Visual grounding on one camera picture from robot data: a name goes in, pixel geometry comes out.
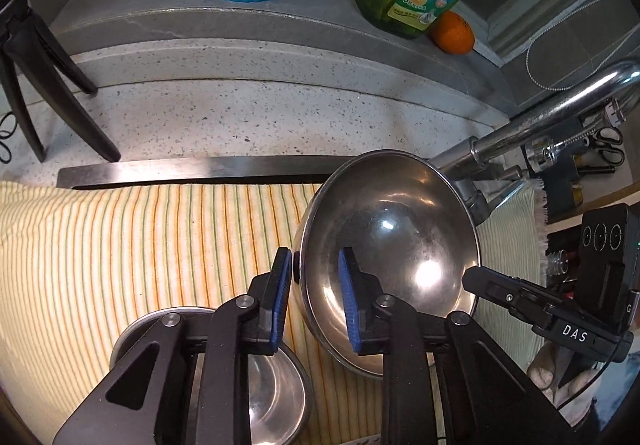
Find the stainless steel bowl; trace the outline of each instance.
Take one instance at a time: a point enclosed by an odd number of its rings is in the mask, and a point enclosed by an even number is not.
[[[211,314],[213,309],[201,307],[167,308],[146,314],[133,322],[118,338],[111,351],[110,368],[154,322],[167,313],[183,316]],[[196,362],[191,390],[187,433],[193,430],[200,386],[201,355]],[[284,344],[272,357],[249,356],[249,419],[251,440],[257,445],[288,445],[303,430],[309,419],[313,400],[310,381],[302,364]]]
[[[446,177],[406,152],[369,152],[340,167],[307,207],[294,243],[294,298],[318,341],[346,367],[382,377],[382,356],[351,349],[338,281],[338,250],[353,247],[385,292],[418,311],[473,313],[462,288],[480,263],[478,233]]]

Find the screw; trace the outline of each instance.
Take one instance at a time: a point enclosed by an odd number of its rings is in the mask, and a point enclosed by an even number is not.
[[[394,299],[391,295],[381,295],[376,299],[376,304],[381,308],[390,308],[396,303],[396,299]]]
[[[254,305],[254,298],[251,295],[241,295],[236,299],[236,306],[239,308],[250,308]]]
[[[178,322],[180,322],[180,315],[177,313],[167,313],[162,317],[162,324],[168,328],[174,327]]]
[[[456,326],[466,326],[471,320],[469,315],[467,315],[463,311],[454,311],[452,314],[450,314],[450,317],[451,322],[453,322]]]

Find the hand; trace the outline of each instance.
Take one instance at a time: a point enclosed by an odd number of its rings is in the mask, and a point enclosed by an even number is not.
[[[596,369],[590,369],[583,371],[572,381],[564,384],[559,389],[555,387],[555,375],[556,375],[556,354],[558,351],[558,345],[547,342],[527,369],[527,375],[536,384],[536,386],[542,391],[547,399],[558,407],[565,400],[573,396],[580,391],[591,379],[598,373]],[[578,396],[574,401],[568,403],[560,410],[560,414],[565,420],[569,422],[569,425],[574,427],[587,416],[589,408],[591,407],[591,400],[594,393],[598,390],[600,385],[600,378],[596,380],[584,393]]]

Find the striped towel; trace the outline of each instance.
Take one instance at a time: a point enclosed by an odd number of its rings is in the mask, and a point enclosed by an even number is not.
[[[528,186],[495,210],[478,227],[482,264],[511,277],[545,284],[546,194],[542,180]],[[506,309],[478,299],[474,319],[523,371],[544,339]]]
[[[252,277],[269,271],[276,249],[291,247],[318,187],[82,191],[0,182],[0,385],[32,432],[52,442],[107,373],[120,333],[143,314],[217,307],[245,293]],[[533,223],[534,196],[522,201],[511,228]],[[487,237],[488,248],[498,246],[491,238],[499,233]],[[506,271],[537,279],[539,262],[523,265],[514,254],[520,273]],[[497,333],[501,345],[500,337],[514,338]],[[284,341],[315,395],[300,444],[336,445],[380,432],[381,383],[332,359],[293,302]]]

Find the black chair leg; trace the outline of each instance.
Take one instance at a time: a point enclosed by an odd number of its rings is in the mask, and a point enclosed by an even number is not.
[[[47,57],[36,34],[33,17],[10,24],[9,32],[4,51],[36,91],[95,152],[107,161],[118,161],[120,152],[116,146],[78,103]]]
[[[33,10],[30,11],[30,15],[33,18],[33,24],[40,38],[42,47],[44,47],[47,55],[53,60],[60,72],[85,94],[95,94],[98,92],[98,88],[81,72],[80,68],[76,66],[76,63],[71,60],[71,57],[60,45],[58,39],[54,37],[41,17]]]
[[[22,91],[18,84],[18,76],[15,74],[14,62],[5,54],[0,47],[0,85],[4,89],[9,107],[14,112],[15,121],[18,122],[24,137],[29,142],[31,149],[40,163],[47,157],[44,147],[38,138],[38,134],[33,126],[33,121],[29,116],[29,111],[24,103]]]

